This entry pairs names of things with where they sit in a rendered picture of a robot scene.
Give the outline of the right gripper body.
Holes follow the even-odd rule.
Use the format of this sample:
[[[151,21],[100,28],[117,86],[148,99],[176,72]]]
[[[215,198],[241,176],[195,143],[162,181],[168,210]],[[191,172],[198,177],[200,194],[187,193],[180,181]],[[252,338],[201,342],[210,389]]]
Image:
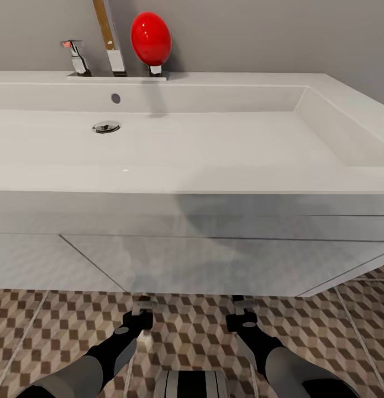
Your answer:
[[[236,315],[236,313],[232,315],[226,315],[228,332],[237,332],[237,324],[239,323],[239,321],[243,319],[251,320],[252,322],[257,324],[256,315],[253,312],[245,311],[244,315],[239,315],[239,316]]]

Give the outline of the robot trunk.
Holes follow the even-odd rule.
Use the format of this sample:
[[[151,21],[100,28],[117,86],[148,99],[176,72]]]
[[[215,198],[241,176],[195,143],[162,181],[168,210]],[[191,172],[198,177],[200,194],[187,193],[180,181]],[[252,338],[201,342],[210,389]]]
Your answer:
[[[230,398],[223,371],[161,371],[153,398]]]

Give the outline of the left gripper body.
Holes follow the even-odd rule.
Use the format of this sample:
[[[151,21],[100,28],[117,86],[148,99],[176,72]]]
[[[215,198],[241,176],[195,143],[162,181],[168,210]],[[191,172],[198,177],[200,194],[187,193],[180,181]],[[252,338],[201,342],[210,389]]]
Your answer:
[[[140,333],[142,330],[151,330],[153,324],[153,313],[145,312],[139,316],[133,316],[131,312],[128,312],[123,317],[123,323],[136,322],[140,327]]]

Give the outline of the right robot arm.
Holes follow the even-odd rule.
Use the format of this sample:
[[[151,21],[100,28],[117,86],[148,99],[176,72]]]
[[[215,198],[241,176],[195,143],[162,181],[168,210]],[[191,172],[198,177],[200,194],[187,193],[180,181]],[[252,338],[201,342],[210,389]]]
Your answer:
[[[228,332],[237,332],[239,349],[273,388],[278,398],[360,398],[341,378],[293,351],[257,326],[255,299],[234,302],[235,314],[226,315]]]

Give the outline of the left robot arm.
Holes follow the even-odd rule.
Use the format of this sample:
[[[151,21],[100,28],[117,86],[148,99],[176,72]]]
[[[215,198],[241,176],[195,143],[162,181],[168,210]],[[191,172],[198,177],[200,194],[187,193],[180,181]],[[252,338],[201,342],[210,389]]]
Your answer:
[[[136,301],[123,317],[122,326],[100,345],[92,346],[67,367],[45,376],[23,389],[14,398],[96,398],[105,385],[134,356],[142,330],[151,330],[156,301]]]

